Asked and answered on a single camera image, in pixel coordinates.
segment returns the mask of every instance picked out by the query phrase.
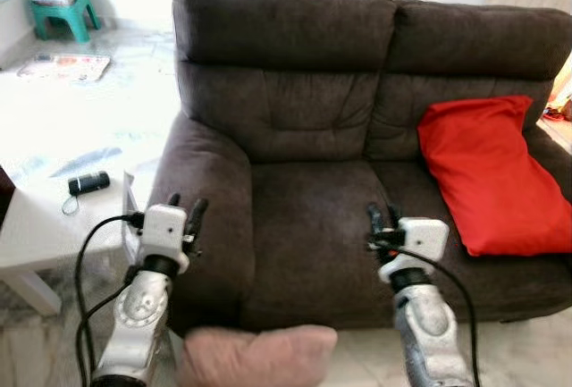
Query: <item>pink pillow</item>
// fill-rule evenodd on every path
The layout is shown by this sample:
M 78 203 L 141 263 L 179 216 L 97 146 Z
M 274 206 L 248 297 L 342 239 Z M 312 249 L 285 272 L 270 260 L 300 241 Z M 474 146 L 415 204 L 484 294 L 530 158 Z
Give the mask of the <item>pink pillow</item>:
M 338 340 L 336 331 L 300 326 L 259 335 L 198 329 L 185 339 L 180 387 L 316 387 Z

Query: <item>pillow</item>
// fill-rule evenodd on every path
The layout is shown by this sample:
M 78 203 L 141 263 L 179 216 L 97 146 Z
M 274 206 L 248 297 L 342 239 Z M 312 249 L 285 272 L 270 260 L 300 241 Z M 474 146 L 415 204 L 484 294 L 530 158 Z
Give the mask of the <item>pillow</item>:
M 259 335 L 204 328 L 185 339 L 180 387 L 316 387 L 338 336 L 300 326 Z
M 431 105 L 421 151 L 472 256 L 572 251 L 572 208 L 529 154 L 525 96 Z

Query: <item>red pillow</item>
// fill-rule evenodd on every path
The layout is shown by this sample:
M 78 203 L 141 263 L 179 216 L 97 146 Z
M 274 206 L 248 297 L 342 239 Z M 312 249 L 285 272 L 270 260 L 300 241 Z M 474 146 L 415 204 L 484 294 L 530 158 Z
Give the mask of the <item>red pillow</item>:
M 469 254 L 572 252 L 572 207 L 529 154 L 525 96 L 431 105 L 421 151 Z

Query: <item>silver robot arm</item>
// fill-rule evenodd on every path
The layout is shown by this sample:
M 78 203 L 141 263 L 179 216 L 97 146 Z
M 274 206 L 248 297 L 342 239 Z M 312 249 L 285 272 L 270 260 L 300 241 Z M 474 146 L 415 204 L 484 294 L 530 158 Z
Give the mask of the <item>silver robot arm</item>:
M 409 383 L 412 387 L 473 387 L 458 351 L 457 321 L 428 275 L 433 267 L 419 259 L 383 248 L 399 246 L 438 261 L 448 226 L 425 218 L 401 218 L 395 229 L 383 228 L 381 213 L 368 207 L 373 234 L 369 248 L 382 263 L 380 279 L 395 292 L 395 327 L 400 331 Z
M 172 281 L 189 266 L 188 254 L 197 254 L 202 214 L 200 199 L 189 221 L 182 208 L 151 206 L 140 230 L 140 269 L 114 305 L 114 331 L 90 387 L 147 387 L 155 370 L 158 342 L 164 332 Z

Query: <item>couch backrest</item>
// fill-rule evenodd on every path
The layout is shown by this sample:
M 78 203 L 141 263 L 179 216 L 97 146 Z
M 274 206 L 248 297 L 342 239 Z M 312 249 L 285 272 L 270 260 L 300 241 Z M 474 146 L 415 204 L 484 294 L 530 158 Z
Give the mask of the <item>couch backrest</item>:
M 552 9 L 397 0 L 395 31 L 376 93 L 365 155 L 420 156 L 416 126 L 427 106 L 528 95 L 525 128 L 540 118 L 572 47 L 572 19 Z
M 254 162 L 360 158 L 392 0 L 173 0 L 183 111 Z
M 419 156 L 431 103 L 526 94 L 540 116 L 565 13 L 411 0 L 173 0 L 182 109 L 253 162 Z

